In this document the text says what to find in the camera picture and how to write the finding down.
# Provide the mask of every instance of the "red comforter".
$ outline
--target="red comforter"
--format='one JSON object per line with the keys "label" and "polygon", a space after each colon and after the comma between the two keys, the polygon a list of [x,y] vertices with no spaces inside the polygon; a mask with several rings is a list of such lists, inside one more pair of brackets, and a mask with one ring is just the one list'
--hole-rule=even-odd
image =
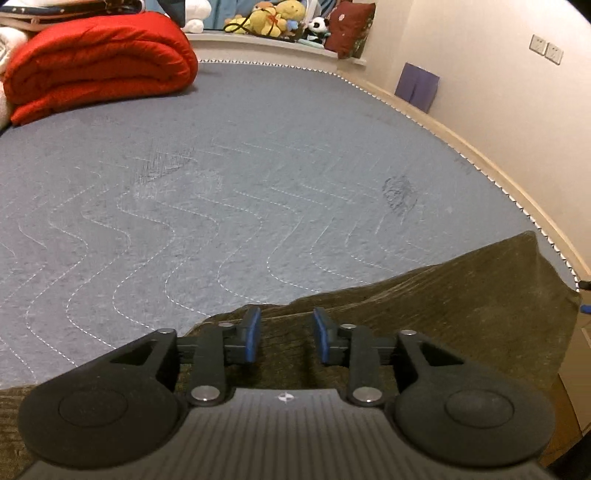
{"label": "red comforter", "polygon": [[14,125],[90,103],[182,90],[197,57],[165,15],[73,20],[39,33],[8,65],[4,91]]}

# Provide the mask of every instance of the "wall socket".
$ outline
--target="wall socket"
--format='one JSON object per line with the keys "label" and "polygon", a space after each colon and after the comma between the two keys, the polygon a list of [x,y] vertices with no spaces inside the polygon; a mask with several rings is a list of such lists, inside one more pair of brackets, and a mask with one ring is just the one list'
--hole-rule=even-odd
{"label": "wall socket", "polygon": [[553,43],[548,43],[548,48],[546,49],[546,53],[544,56],[549,61],[553,61],[556,65],[560,65],[560,62],[562,61],[562,55],[563,51],[561,49],[559,49]]}
{"label": "wall socket", "polygon": [[544,40],[543,38],[538,37],[538,35],[534,35],[531,37],[530,50],[543,56],[546,53],[547,47],[548,42],[546,42],[546,40]]}

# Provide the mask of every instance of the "blue cloth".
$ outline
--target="blue cloth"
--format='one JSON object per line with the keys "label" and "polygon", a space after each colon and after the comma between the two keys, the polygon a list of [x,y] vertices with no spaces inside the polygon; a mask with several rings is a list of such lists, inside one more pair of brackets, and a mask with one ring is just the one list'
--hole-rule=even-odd
{"label": "blue cloth", "polygon": [[145,4],[146,10],[148,11],[160,12],[161,14],[164,13],[164,10],[162,10],[162,7],[160,6],[157,0],[145,0]]}
{"label": "blue cloth", "polygon": [[238,0],[236,3],[236,13],[235,15],[242,15],[243,17],[247,17],[252,9],[255,8],[255,5],[261,0]]}
{"label": "blue cloth", "polygon": [[203,20],[205,30],[222,30],[224,20],[239,13],[236,8],[237,0],[209,0],[209,3],[212,6],[212,14]]}
{"label": "blue cloth", "polygon": [[333,11],[333,8],[336,5],[336,0],[320,0],[320,8],[322,13],[320,14],[321,17],[328,17],[329,13]]}

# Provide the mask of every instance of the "olive green blanket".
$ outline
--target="olive green blanket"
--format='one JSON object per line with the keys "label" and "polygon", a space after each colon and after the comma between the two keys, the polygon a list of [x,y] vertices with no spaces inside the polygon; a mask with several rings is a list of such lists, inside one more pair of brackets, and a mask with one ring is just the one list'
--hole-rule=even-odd
{"label": "olive green blanket", "polygon": [[[338,323],[367,325],[376,336],[417,330],[547,390],[573,333],[579,301],[539,253],[536,235],[526,232],[372,285],[263,305],[259,362],[231,367],[228,374],[236,386],[343,386],[346,369],[323,368],[315,357],[308,319],[314,306],[323,306]],[[247,307],[208,321],[239,320]],[[188,335],[198,331],[196,326]],[[395,388],[389,368],[383,373],[386,385]],[[0,391],[0,479],[12,479],[31,461],[16,422],[31,388]]]}

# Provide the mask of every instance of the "dark red cushion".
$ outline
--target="dark red cushion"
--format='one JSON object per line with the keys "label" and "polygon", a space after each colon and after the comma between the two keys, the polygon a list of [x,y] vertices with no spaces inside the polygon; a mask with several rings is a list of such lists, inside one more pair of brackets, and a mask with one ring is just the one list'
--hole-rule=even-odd
{"label": "dark red cushion", "polygon": [[330,13],[330,37],[324,44],[325,49],[336,52],[340,59],[350,57],[355,42],[363,37],[374,11],[375,4],[341,2]]}

